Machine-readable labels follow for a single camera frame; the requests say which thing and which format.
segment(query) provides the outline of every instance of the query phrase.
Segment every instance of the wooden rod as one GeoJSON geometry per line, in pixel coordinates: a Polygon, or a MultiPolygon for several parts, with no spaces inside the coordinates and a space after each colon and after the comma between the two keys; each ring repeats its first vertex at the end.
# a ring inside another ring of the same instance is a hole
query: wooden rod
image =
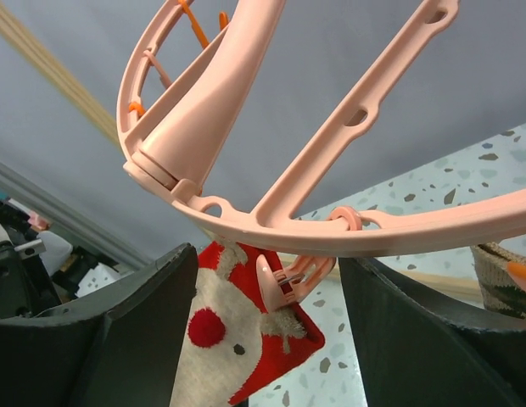
{"type": "Polygon", "coordinates": [[[0,35],[69,99],[116,147],[116,120],[0,1],[0,35]]]}
{"type": "MultiPolygon", "coordinates": [[[[290,254],[280,254],[280,260],[283,266],[290,265],[295,256],[290,254]]],[[[401,274],[410,277],[412,280],[421,282],[423,285],[432,288],[448,297],[482,304],[482,293],[476,280],[467,278],[457,278],[449,276],[438,276],[435,274],[426,274],[416,271],[400,270],[401,274]]],[[[340,282],[340,272],[337,265],[327,276],[328,280],[340,282]]]]}

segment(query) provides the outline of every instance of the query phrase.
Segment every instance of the christmas sock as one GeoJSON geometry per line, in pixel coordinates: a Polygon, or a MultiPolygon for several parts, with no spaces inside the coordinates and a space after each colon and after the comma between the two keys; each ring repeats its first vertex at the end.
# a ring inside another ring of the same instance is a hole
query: christmas sock
{"type": "Polygon", "coordinates": [[[199,255],[171,407],[235,405],[323,347],[298,304],[266,311],[255,269],[261,254],[282,269],[276,253],[240,243],[213,242],[199,255]]]}

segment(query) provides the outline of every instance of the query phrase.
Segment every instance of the terrazzo surface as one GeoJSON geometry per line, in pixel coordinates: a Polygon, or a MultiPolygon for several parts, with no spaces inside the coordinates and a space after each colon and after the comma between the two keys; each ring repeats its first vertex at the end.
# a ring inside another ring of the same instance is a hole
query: terrazzo surface
{"type": "MultiPolygon", "coordinates": [[[[358,210],[378,208],[393,215],[416,214],[525,187],[526,124],[301,217],[325,219],[340,205],[358,210]]],[[[526,256],[526,236],[508,239],[501,245],[526,256]]],[[[469,248],[380,260],[396,270],[476,278],[469,248]]],[[[325,334],[326,346],[302,366],[253,395],[250,407],[366,406],[340,285],[325,281],[303,305],[325,334]]]]}

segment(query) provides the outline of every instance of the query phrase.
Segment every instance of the sock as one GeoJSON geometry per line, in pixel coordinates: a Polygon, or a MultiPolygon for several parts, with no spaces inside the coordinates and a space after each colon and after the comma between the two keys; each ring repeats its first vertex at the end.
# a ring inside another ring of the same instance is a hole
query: sock
{"type": "Polygon", "coordinates": [[[266,312],[255,270],[260,254],[282,268],[276,253],[240,243],[213,242],[199,255],[171,407],[235,405],[323,347],[298,304],[266,312]]]}

